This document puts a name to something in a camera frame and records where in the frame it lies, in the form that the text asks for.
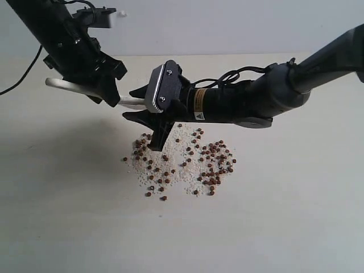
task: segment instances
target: yellow warning sticker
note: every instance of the yellow warning sticker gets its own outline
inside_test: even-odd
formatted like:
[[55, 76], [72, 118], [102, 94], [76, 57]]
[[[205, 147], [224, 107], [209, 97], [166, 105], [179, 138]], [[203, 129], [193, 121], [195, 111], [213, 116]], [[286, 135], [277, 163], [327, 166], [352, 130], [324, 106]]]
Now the yellow warning sticker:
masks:
[[195, 101], [193, 104], [193, 111], [197, 121], [204, 121], [204, 96], [207, 88], [200, 88], [195, 93]]

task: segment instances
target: black wire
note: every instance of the black wire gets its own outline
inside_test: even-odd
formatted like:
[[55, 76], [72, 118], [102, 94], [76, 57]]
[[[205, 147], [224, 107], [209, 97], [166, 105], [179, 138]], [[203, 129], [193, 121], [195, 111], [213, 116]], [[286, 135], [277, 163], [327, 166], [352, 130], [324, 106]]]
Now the black wire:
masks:
[[35, 62], [37, 61], [37, 59], [39, 58], [39, 55], [40, 55], [40, 53], [41, 53], [42, 49], [43, 49], [43, 47], [42, 47], [42, 46], [40, 46], [40, 47], [39, 47], [39, 49], [38, 49], [37, 54], [35, 55], [34, 60], [31, 62], [31, 64], [29, 65], [28, 69], [25, 71], [24, 75], [20, 78], [20, 80], [19, 80], [16, 84], [14, 84], [13, 86], [11, 86], [11, 87], [9, 87], [8, 89], [6, 89], [6, 90], [4, 90], [4, 91], [0, 92], [0, 96], [1, 96], [1, 95], [6, 94], [6, 93], [7, 93], [7, 92], [9, 92], [9, 91], [12, 91], [14, 88], [16, 88], [19, 84], [21, 84], [21, 83], [22, 83], [22, 81], [23, 81], [23, 80], [26, 78], [26, 76], [29, 74], [30, 70], [31, 70], [31, 69], [32, 69], [32, 67], [34, 66], [34, 64], [35, 64]]
[[85, 5], [88, 5], [92, 11], [92, 23], [88, 24], [88, 26], [91, 26], [93, 24], [95, 24], [95, 22], [97, 21], [97, 12], [96, 12], [96, 8], [95, 6], [87, 0], [71, 0], [71, 1], [65, 1], [65, 0], [52, 0], [53, 3], [58, 3], [58, 4], [64, 4], [64, 5], [68, 5], [68, 4], [74, 4], [74, 3], [83, 3]]
[[190, 88], [195, 88], [197, 84], [200, 84], [202, 82], [206, 82], [206, 81], [211, 81], [212, 83], [200, 88], [212, 88], [215, 86], [218, 86], [219, 88], [223, 87], [223, 86], [232, 86], [232, 85], [236, 85], [239, 84], [238, 82], [234, 83], [235, 81], [237, 81], [240, 78], [240, 73], [243, 71], [253, 71], [256, 73], [266, 73], [267, 69], [266, 68], [261, 68], [261, 67], [242, 67], [240, 69], [237, 70], [231, 70], [226, 72], [224, 75], [222, 75], [220, 78], [216, 79], [216, 78], [204, 78], [202, 80], [198, 80], [193, 82], [190, 85]]

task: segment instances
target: pile of grains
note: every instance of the pile of grains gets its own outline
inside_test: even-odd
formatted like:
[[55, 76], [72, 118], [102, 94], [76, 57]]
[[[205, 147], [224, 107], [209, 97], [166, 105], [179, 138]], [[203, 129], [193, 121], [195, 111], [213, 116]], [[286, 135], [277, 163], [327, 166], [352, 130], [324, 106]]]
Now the pile of grains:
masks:
[[166, 201], [166, 191], [176, 183], [185, 183], [189, 195], [215, 195], [223, 177], [233, 172], [236, 159], [223, 140], [202, 143], [204, 131], [181, 123], [174, 126], [162, 152], [151, 151], [147, 145], [151, 134], [142, 134], [133, 143], [130, 167], [138, 174], [146, 197], [157, 195]]

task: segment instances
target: white table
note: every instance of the white table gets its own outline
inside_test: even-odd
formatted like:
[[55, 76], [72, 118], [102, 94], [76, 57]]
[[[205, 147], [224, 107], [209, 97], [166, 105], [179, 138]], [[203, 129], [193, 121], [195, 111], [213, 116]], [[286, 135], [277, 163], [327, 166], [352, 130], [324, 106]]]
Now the white table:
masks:
[[[120, 93], [175, 59], [191, 80], [307, 54], [123, 57]], [[28, 61], [0, 63], [0, 87]], [[313, 92], [263, 130], [203, 125], [238, 167], [213, 197], [145, 198], [120, 158], [146, 129], [122, 108], [44, 86], [38, 62], [0, 97], [1, 272], [362, 272], [364, 85]], [[245, 74], [243, 77], [255, 76]]]

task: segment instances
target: cable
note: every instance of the cable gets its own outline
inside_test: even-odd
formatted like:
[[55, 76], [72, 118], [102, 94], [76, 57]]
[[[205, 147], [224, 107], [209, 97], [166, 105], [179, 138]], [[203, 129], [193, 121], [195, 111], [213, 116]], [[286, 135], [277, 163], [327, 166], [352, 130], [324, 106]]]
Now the cable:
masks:
[[34, 66], [35, 62], [36, 62], [36, 61], [37, 61], [37, 59], [39, 58], [39, 55], [40, 55], [40, 53], [41, 53], [42, 49], [43, 49], [43, 46], [40, 46], [40, 47], [39, 47], [39, 49], [38, 49], [37, 54], [35, 55], [34, 60], [31, 62], [31, 64], [29, 65], [29, 67], [28, 67], [28, 68], [27, 68], [27, 70], [25, 71], [24, 75], [20, 78], [20, 80], [19, 80], [16, 84], [14, 84], [13, 86], [11, 86], [11, 87], [9, 87], [8, 89], [6, 89], [6, 90], [4, 90], [4, 91], [0, 92], [0, 96], [1, 96], [1, 95], [6, 94], [7, 92], [12, 91], [14, 88], [16, 88], [19, 84], [21, 84], [21, 83], [22, 83], [22, 81], [23, 81], [23, 80], [26, 78], [26, 76], [29, 74], [30, 70], [33, 68], [33, 66]]
[[197, 84], [200, 84], [202, 82], [206, 82], [206, 81], [212, 81], [211, 84], [203, 86], [201, 88], [212, 88], [215, 86], [218, 86], [219, 88], [223, 87], [223, 86], [232, 86], [232, 85], [237, 85], [239, 84], [239, 82], [233, 83], [235, 81], [237, 81], [240, 78], [240, 73], [243, 71], [253, 71], [256, 73], [266, 73], [267, 72], [267, 68], [261, 68], [261, 67], [242, 67], [240, 69], [237, 70], [231, 70], [226, 72], [224, 75], [222, 75], [220, 78], [216, 79], [216, 78], [204, 78], [202, 80], [198, 80], [196, 82], [191, 83], [190, 88], [195, 88]]
[[65, 1], [65, 0], [52, 0], [53, 3], [58, 3], [58, 4], [64, 4], [64, 5], [68, 5], [68, 4], [74, 4], [74, 3], [83, 3], [85, 5], [88, 5], [92, 11], [92, 22], [88, 24], [88, 26], [91, 26], [93, 24], [95, 24], [95, 22], [97, 21], [97, 12], [96, 12], [96, 8], [95, 6], [87, 0], [71, 0], [71, 1]]

